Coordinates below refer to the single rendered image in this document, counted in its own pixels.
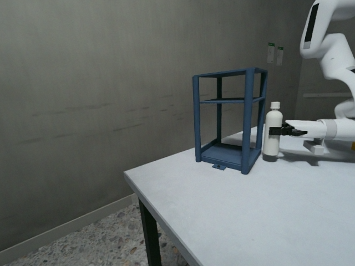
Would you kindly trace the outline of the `blue shelving unit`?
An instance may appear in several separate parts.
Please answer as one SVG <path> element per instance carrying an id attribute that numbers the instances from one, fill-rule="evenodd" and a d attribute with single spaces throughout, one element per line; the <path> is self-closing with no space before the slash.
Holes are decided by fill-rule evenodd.
<path id="1" fill-rule="evenodd" d="M 243 71 L 245 70 L 245 71 Z M 259 70 L 261 73 L 260 97 L 253 98 L 254 74 Z M 236 72 L 235 72 L 236 71 Z M 222 98 L 222 77 L 245 75 L 245 99 L 244 98 Z M 217 98 L 200 101 L 199 77 L 217 78 Z M 221 71 L 216 73 L 194 75 L 192 77 L 193 102 L 194 102 L 194 130 L 195 130 L 195 160 L 196 162 L 207 162 L 214 164 L 212 168 L 224 170 L 231 168 L 248 175 L 257 161 L 262 150 L 263 123 L 265 115 L 265 102 L 267 90 L 268 70 L 257 67 Z M 231 101 L 231 102 L 218 102 Z M 250 147 L 252 103 L 259 101 L 256 148 Z M 242 146 L 221 143 L 221 120 L 222 104 L 218 103 L 244 103 L 244 122 Z M 201 148 L 200 136 L 200 104 L 217 104 L 217 138 Z M 242 159 L 241 159 L 242 157 Z"/>

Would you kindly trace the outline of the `pale grey cylinder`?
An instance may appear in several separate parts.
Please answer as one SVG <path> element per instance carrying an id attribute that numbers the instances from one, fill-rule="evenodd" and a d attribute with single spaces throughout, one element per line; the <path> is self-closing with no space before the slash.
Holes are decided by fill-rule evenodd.
<path id="1" fill-rule="evenodd" d="M 266 115 L 265 134 L 263 141 L 263 153 L 267 155 L 278 155 L 281 135 L 269 135 L 269 127 L 282 127 L 282 114 L 278 111 L 280 102 L 271 103 L 271 111 Z"/>

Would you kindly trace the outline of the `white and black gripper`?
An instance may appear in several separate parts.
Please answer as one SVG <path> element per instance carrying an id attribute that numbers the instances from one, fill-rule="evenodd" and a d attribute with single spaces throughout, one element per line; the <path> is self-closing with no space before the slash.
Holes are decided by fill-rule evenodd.
<path id="1" fill-rule="evenodd" d="M 269 127 L 269 135 L 291 136 L 295 138 L 316 138 L 321 140 L 325 137 L 327 126 L 324 120 L 302 121 L 286 120 L 287 124 L 282 127 Z"/>

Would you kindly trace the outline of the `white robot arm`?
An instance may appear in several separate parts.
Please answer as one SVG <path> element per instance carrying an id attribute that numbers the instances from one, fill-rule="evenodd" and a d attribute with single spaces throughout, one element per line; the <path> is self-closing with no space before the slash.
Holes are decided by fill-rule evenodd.
<path id="1" fill-rule="evenodd" d="M 304 140 L 303 146 L 323 155 L 324 140 L 355 141 L 355 59 L 341 32 L 326 32 L 330 22 L 355 16 L 355 0 L 316 0 L 312 5 L 300 42 L 300 55 L 317 58 L 325 79 L 346 83 L 353 95 L 339 103 L 336 119 L 322 119 L 327 126 L 323 139 Z"/>

